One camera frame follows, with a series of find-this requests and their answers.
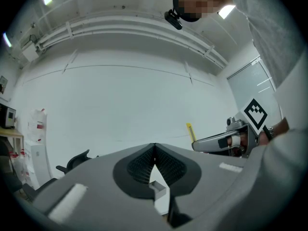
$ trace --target microwave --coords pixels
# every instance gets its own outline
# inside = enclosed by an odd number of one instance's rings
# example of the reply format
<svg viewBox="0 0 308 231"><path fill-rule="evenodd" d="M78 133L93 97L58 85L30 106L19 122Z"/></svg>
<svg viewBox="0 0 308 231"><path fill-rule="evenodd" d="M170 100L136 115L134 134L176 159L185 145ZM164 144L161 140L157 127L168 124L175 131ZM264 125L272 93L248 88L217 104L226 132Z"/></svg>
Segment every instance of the microwave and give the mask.
<svg viewBox="0 0 308 231"><path fill-rule="evenodd" d="M0 103L0 126L14 128L16 110Z"/></svg>

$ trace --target plastic bag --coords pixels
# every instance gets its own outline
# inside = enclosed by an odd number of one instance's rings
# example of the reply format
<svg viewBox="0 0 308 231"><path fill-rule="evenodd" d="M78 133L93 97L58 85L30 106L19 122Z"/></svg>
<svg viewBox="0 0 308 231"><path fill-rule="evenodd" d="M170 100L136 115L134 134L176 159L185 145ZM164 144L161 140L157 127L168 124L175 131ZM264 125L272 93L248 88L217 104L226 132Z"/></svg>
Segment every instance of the plastic bag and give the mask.
<svg viewBox="0 0 308 231"><path fill-rule="evenodd" d="M33 110L28 121L28 138L35 142L45 143L46 119L45 109Z"/></svg>

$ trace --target black mesh grille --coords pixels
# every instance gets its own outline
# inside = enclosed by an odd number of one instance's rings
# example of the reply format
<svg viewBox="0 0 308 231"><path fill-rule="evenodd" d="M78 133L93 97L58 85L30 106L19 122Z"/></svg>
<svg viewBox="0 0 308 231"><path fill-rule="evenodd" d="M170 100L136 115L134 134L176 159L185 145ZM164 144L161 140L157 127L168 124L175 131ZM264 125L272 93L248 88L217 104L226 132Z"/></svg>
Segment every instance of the black mesh grille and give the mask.
<svg viewBox="0 0 308 231"><path fill-rule="evenodd" d="M155 164L168 186L181 179L187 171L185 164L157 147Z"/></svg>
<svg viewBox="0 0 308 231"><path fill-rule="evenodd" d="M154 167L154 150L149 149L128 164L128 173L139 183L149 184Z"/></svg>

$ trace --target gray sleeve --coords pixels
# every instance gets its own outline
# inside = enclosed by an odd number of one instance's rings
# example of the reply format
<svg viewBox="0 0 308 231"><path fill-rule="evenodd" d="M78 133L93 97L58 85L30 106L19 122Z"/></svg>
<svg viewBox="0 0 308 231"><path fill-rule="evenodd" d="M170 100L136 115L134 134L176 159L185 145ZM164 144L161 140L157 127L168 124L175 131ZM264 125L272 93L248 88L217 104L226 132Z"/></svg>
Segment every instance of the gray sleeve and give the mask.
<svg viewBox="0 0 308 231"><path fill-rule="evenodd" d="M305 40L280 0L233 0L247 16L262 60L279 87L304 50Z"/></svg>

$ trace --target ceiling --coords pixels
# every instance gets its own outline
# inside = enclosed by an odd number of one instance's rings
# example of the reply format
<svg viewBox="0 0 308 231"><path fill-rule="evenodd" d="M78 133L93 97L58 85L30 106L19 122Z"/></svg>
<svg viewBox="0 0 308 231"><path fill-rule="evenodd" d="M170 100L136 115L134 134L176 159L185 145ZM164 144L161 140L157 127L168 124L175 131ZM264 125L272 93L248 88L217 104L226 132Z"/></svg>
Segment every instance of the ceiling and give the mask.
<svg viewBox="0 0 308 231"><path fill-rule="evenodd" d="M28 0L7 31L13 45L8 50L25 65L21 48L30 35L40 39L66 22L98 16L125 15L165 22L164 13L171 8L172 0L53 0L47 6L42 0ZM215 13L195 23L182 23L184 31L214 45L227 61L252 39L246 17L236 9L224 20Z"/></svg>

